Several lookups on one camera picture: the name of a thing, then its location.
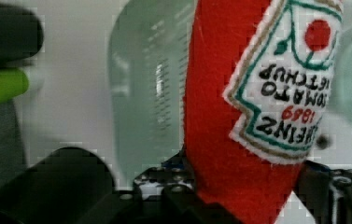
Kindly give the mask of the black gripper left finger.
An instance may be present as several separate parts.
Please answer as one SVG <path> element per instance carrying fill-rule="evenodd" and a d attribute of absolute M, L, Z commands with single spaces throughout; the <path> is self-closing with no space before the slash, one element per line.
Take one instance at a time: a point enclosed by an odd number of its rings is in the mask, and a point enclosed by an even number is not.
<path fill-rule="evenodd" d="M 180 150 L 138 175 L 131 190 L 108 193 L 79 224 L 243 224 L 218 203 L 196 193 L 195 176 Z"/>

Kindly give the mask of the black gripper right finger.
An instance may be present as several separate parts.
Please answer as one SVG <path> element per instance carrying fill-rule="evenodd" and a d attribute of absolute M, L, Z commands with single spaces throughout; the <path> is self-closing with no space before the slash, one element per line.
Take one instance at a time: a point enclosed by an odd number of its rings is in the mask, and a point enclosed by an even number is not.
<path fill-rule="evenodd" d="M 352 169 L 306 161 L 294 192 L 316 224 L 352 224 Z"/>

